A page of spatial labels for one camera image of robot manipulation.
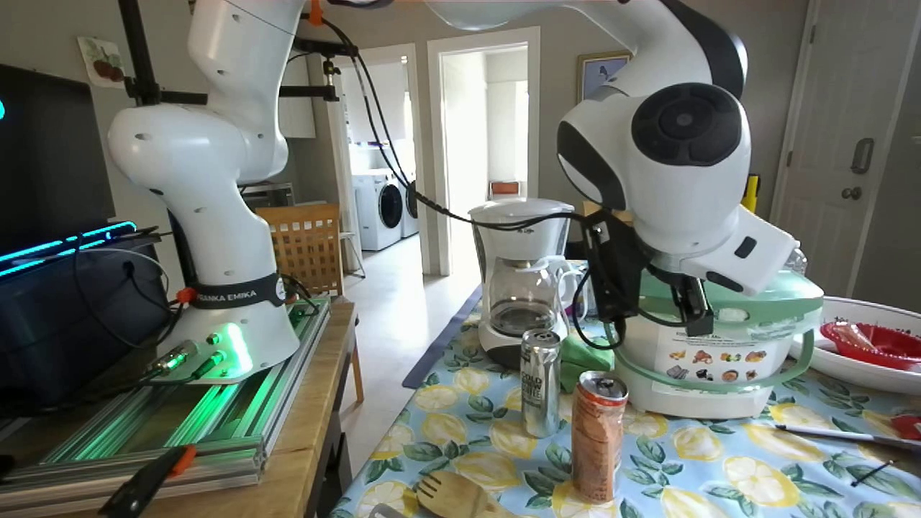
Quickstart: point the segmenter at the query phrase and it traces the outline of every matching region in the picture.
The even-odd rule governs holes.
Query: wooden table
[[[307,362],[259,487],[153,500],[143,514],[313,514],[325,465],[341,442],[345,360],[355,355],[355,304],[341,298]]]

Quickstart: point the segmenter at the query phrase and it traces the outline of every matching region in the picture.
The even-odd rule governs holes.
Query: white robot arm
[[[689,333],[708,333],[699,280],[758,294],[798,241],[739,208],[752,142],[736,96],[746,50],[679,0],[428,0],[460,28],[493,28],[561,5],[581,12],[633,52],[633,61],[558,127],[568,179],[604,215],[588,232],[600,304],[636,310],[638,270],[673,284]],[[610,219],[625,211],[633,228]]]
[[[200,0],[187,50],[207,107],[135,107],[109,127],[119,169],[166,202],[191,247],[195,298],[159,349],[184,360],[179,380],[237,383],[299,349],[269,225],[240,195],[289,160],[276,107],[299,12],[302,0]]]

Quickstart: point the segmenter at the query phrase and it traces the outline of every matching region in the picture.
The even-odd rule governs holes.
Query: coffee maker
[[[572,203],[554,198],[510,198],[469,211],[476,221],[510,225],[554,214],[572,214]],[[522,362],[522,337],[532,327],[568,333],[561,317],[561,261],[569,219],[546,219],[522,231],[476,228],[483,274],[482,349],[505,368]]]

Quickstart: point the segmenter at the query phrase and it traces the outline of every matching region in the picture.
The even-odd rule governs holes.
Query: red plate
[[[843,357],[921,372],[921,337],[869,323],[827,323],[821,332]]]

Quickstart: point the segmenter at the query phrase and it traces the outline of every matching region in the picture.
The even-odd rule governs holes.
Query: copper can
[[[610,372],[579,373],[572,396],[572,487],[581,500],[614,500],[621,465],[628,385]]]

